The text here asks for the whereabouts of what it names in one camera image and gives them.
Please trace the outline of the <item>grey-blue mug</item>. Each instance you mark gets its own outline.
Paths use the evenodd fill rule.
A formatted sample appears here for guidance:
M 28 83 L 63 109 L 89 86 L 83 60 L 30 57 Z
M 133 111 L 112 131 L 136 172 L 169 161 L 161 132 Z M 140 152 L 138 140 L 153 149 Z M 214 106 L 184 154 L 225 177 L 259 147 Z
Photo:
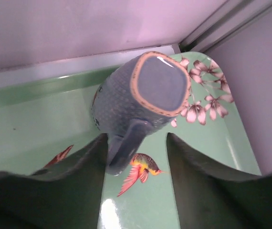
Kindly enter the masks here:
M 91 113 L 108 136 L 108 174 L 122 173 L 143 140 L 181 113 L 190 86 L 187 63 L 156 51 L 131 59 L 100 84 Z

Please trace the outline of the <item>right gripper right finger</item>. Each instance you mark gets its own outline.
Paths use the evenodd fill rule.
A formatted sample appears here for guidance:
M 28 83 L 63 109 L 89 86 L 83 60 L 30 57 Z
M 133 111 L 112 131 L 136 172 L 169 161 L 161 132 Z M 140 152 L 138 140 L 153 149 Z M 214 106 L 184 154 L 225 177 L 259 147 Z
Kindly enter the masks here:
M 272 173 L 236 170 L 173 133 L 166 145 L 181 228 L 272 229 Z

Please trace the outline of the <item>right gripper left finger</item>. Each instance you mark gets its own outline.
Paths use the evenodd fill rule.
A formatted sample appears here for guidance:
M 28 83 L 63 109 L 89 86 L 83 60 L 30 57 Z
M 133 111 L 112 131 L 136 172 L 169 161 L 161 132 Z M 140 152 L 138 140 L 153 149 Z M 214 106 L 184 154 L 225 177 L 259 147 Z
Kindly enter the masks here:
M 107 135 L 33 175 L 0 171 L 0 229 L 97 228 Z

